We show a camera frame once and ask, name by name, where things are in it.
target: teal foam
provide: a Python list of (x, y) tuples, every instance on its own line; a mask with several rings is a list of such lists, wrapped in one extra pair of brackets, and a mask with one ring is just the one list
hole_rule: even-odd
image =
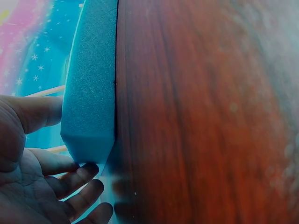
[(61, 137), (78, 163), (105, 164), (114, 144), (117, 0), (86, 0), (74, 39)]

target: wood grain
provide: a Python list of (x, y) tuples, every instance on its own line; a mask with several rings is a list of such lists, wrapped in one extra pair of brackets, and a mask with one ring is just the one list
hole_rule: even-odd
[(118, 222), (299, 222), (298, 21), (296, 0), (120, 0)]

